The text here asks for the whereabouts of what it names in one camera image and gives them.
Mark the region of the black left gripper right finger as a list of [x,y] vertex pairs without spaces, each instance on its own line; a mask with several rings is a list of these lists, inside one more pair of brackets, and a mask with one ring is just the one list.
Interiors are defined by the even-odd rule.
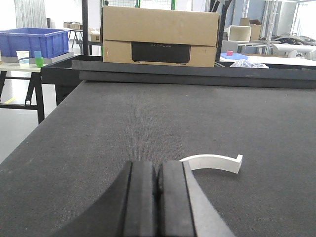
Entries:
[[234,235],[202,191],[189,163],[162,162],[158,172],[158,236]]

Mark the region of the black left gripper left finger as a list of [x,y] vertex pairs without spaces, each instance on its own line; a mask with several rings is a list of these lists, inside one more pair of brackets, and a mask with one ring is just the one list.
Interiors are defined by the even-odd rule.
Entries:
[[114,182],[55,237],[154,237],[156,173],[150,161],[127,161]]

